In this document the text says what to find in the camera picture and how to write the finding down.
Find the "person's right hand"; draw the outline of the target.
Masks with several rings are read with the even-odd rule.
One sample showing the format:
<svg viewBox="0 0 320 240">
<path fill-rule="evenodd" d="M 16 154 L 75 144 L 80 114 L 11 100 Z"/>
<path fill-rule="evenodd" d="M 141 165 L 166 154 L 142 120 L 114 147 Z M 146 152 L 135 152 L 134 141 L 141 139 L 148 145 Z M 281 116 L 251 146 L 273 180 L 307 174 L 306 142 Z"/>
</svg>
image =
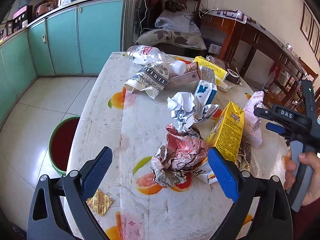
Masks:
<svg viewBox="0 0 320 240">
<path fill-rule="evenodd" d="M 288 151 L 285 161 L 284 189 L 291 209 L 298 212 L 319 199 L 319 157 L 309 151 L 297 154 Z"/>
</svg>

